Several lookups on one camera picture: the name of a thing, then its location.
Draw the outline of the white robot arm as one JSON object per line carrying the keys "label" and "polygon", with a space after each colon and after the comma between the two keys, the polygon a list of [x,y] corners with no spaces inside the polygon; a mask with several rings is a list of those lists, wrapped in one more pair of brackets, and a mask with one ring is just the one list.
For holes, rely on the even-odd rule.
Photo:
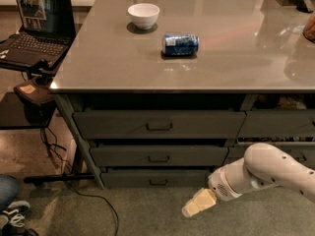
{"label": "white robot arm", "polygon": [[281,186],[315,202],[315,172],[283,150],[264,143],[248,147],[242,158],[227,164],[208,177],[182,208],[191,217],[213,207],[217,201],[231,201],[254,191]]}

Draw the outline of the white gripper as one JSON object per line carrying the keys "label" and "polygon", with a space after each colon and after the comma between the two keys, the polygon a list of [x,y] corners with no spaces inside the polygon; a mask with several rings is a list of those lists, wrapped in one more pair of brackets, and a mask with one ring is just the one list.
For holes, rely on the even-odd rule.
{"label": "white gripper", "polygon": [[200,189],[182,208],[185,217],[213,207],[217,197],[222,201],[231,201],[244,194],[243,168],[241,166],[226,165],[217,169],[209,176],[210,189]]}

